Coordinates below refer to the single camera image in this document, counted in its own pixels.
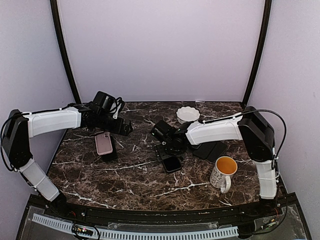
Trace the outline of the pink phone case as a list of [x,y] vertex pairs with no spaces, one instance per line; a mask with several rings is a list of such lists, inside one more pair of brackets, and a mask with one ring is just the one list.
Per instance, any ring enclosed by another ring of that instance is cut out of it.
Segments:
[[99,132],[95,135],[96,151],[99,156],[109,154],[113,151],[109,132]]

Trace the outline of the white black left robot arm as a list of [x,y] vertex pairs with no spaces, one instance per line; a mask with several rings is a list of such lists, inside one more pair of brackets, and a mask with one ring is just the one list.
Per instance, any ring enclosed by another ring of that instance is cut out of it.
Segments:
[[97,128],[121,136],[128,136],[133,131],[130,120],[84,104],[35,112],[14,109],[0,130],[0,154],[7,170],[20,173],[44,199],[51,202],[51,210],[60,218],[67,218],[71,208],[60,199],[64,194],[36,162],[32,154],[33,139],[39,143],[45,135],[53,136],[55,132],[79,128]]

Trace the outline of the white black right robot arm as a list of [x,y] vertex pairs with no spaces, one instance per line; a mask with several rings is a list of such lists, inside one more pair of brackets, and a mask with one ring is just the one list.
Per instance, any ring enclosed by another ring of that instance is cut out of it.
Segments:
[[183,154],[187,147],[219,141],[243,141],[247,154],[255,163],[262,201],[255,205],[255,213],[266,217],[275,208],[277,195],[277,161],[280,148],[275,144],[275,130],[262,116],[263,109],[248,106],[234,115],[212,119],[187,121],[179,128],[160,120],[150,131],[160,143],[156,154]]

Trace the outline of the pink phone dark screen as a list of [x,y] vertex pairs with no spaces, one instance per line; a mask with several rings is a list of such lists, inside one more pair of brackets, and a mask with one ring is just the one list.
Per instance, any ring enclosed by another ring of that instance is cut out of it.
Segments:
[[176,156],[171,156],[169,158],[164,159],[162,161],[162,165],[167,173],[174,173],[182,168],[182,164],[179,158]]

